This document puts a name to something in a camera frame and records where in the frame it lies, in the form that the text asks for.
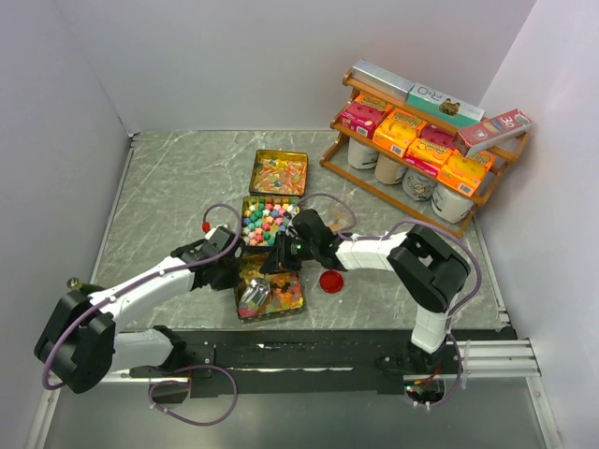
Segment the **gold tin of star candies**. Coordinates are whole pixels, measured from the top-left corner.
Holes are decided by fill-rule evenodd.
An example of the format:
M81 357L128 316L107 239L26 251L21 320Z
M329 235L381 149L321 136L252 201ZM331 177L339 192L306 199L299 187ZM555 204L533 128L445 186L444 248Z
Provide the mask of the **gold tin of star candies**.
M246 196L241 203L241 236L249 253L264 253L299 211L297 196Z

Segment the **silver metal scoop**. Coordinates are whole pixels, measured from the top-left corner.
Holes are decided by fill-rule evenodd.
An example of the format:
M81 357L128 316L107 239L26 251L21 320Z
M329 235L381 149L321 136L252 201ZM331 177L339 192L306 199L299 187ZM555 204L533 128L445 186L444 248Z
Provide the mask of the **silver metal scoop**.
M270 283L266 278L253 278L240 298L240 304L259 309L270 297Z

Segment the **gold tin of gummy candies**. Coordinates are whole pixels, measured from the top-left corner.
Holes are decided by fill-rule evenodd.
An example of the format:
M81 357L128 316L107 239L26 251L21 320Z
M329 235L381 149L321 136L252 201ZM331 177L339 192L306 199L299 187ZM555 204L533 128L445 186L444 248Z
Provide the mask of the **gold tin of gummy candies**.
M238 318L242 322L251 322L279 318L303 312L306 300L300 277L295 272L279 272L263 275L259 272L267 255L250 254L240 259L241 281L235 290L235 305ZM270 283L270 297L259 308L247 308L240 304L240 298L253 278L266 278Z

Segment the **clear glass jar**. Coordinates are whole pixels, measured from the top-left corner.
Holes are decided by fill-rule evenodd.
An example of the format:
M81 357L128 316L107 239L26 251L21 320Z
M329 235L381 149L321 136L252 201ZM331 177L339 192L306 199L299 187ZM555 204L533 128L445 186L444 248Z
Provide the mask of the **clear glass jar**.
M334 199L329 201L325 213L325 223L333 232L344 232L344 230L351 229L354 221L351 210Z

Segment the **gold tin of stick candies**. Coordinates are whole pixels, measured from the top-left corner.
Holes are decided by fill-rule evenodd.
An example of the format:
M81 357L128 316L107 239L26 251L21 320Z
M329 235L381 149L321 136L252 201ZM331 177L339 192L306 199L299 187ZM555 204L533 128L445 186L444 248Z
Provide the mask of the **gold tin of stick candies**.
M308 166L309 156L304 152L258 150L249 192L252 195L303 196Z

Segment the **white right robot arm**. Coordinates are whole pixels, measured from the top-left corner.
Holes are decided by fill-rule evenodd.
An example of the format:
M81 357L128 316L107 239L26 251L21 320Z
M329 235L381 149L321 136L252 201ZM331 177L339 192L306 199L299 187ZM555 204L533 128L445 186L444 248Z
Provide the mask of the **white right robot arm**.
M277 234L259 272L299 271L303 262L316 261L337 271L394 273L417 305L409 361L427 373L442 361L452 307L472 265L441 237L440 228L418 220L410 223L405 232L392 228L381 236L361 236L334 232L318 212L303 210Z

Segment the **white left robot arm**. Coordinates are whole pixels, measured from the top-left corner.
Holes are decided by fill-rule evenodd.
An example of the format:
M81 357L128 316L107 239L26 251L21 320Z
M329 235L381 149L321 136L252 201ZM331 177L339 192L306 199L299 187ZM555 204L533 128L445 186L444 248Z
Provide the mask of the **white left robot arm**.
M186 344L174 331L166 326L133 333L125 329L143 313L195 289L236 286L240 246L240 235L220 225L128 281L62 295L34 348L44 365L43 386L80 394L121 369L152 367L166 376L178 374Z

